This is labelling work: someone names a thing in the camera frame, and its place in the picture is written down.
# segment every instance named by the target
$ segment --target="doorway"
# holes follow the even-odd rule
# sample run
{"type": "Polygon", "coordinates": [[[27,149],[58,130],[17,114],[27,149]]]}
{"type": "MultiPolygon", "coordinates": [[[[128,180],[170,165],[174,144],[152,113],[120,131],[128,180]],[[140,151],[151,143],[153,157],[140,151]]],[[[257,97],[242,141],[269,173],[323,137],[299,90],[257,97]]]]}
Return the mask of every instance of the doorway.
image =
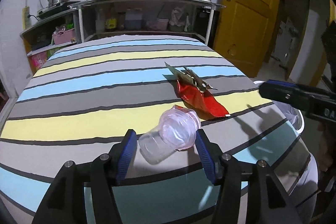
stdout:
{"type": "Polygon", "coordinates": [[[272,39],[265,56],[276,60],[288,80],[305,36],[310,0],[280,0],[272,39]]]}

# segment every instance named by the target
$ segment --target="blue stripe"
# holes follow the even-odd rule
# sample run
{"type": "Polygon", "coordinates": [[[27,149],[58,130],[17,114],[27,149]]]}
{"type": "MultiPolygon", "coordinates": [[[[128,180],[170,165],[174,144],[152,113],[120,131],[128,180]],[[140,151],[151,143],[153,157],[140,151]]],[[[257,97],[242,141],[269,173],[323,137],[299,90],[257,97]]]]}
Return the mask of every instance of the blue stripe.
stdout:
{"type": "Polygon", "coordinates": [[[130,41],[112,42],[108,44],[76,48],[70,51],[57,52],[56,54],[51,56],[48,60],[52,60],[58,57],[69,56],[69,55],[77,54],[80,52],[100,50],[103,48],[110,48],[110,47],[115,47],[115,46],[135,46],[135,45],[136,46],[149,46],[149,45],[166,45],[166,44],[205,46],[203,43],[198,42],[198,41],[186,41],[186,40],[176,40],[176,39],[130,40],[130,41]]]}
{"type": "MultiPolygon", "coordinates": [[[[199,77],[217,76],[217,75],[224,75],[224,76],[244,75],[240,70],[238,70],[235,67],[203,66],[203,67],[191,67],[191,69],[199,77]]],[[[29,100],[41,96],[75,92],[79,90],[89,90],[93,88],[99,88],[102,86],[110,86],[116,84],[162,81],[167,79],[165,75],[170,78],[173,77],[173,75],[167,68],[147,69],[137,71],[107,72],[100,75],[83,76],[81,78],[69,79],[42,86],[36,86],[31,89],[26,89],[20,95],[18,101],[29,100]]]]}
{"type": "MultiPolygon", "coordinates": [[[[288,149],[298,136],[286,122],[267,136],[236,153],[241,161],[267,160],[270,165],[288,149]]],[[[25,178],[0,168],[0,190],[22,206],[36,212],[49,184],[25,178]]],[[[176,178],[131,186],[114,187],[115,200],[125,224],[160,224],[199,212],[199,203],[211,186],[203,169],[176,178]]],[[[216,204],[219,186],[213,187],[200,211],[216,204]]],[[[93,223],[90,189],[85,189],[88,223],[93,223]]]]}

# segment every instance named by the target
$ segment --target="pink basket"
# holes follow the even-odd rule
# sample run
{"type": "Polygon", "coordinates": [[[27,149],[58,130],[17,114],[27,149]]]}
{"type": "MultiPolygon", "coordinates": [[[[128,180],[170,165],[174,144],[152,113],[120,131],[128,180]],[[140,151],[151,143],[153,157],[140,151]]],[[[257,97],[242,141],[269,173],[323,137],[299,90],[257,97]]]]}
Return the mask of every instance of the pink basket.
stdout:
{"type": "Polygon", "coordinates": [[[58,31],[56,34],[53,34],[55,45],[63,44],[70,42],[71,40],[76,40],[75,29],[67,31],[58,31]]]}

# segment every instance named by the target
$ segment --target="bottle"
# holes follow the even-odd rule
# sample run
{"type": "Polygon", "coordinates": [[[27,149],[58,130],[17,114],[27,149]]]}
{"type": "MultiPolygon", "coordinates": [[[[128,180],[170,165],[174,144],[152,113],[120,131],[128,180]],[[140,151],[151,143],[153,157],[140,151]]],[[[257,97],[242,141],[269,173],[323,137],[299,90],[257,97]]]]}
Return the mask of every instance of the bottle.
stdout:
{"type": "Polygon", "coordinates": [[[113,32],[117,28],[117,13],[115,11],[114,4],[111,4],[111,8],[106,17],[105,31],[113,32]]]}
{"type": "Polygon", "coordinates": [[[96,11],[96,33],[105,31],[105,13],[102,7],[96,11]]]}
{"type": "Polygon", "coordinates": [[[175,150],[192,147],[201,122],[192,109],[174,106],[162,113],[159,124],[139,138],[140,153],[150,164],[158,164],[175,150]]]}

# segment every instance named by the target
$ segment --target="pink container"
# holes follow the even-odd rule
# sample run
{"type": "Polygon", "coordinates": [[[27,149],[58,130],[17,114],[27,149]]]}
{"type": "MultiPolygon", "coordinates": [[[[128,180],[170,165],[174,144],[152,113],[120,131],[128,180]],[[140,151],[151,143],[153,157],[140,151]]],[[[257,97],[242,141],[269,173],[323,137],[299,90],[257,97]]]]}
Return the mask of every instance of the pink container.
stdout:
{"type": "Polygon", "coordinates": [[[39,70],[45,62],[47,62],[47,52],[40,52],[31,56],[31,61],[33,62],[36,70],[39,70]]]}
{"type": "Polygon", "coordinates": [[[71,40],[76,40],[75,29],[67,31],[58,31],[56,34],[53,34],[55,45],[63,44],[70,42],[71,40]]]}

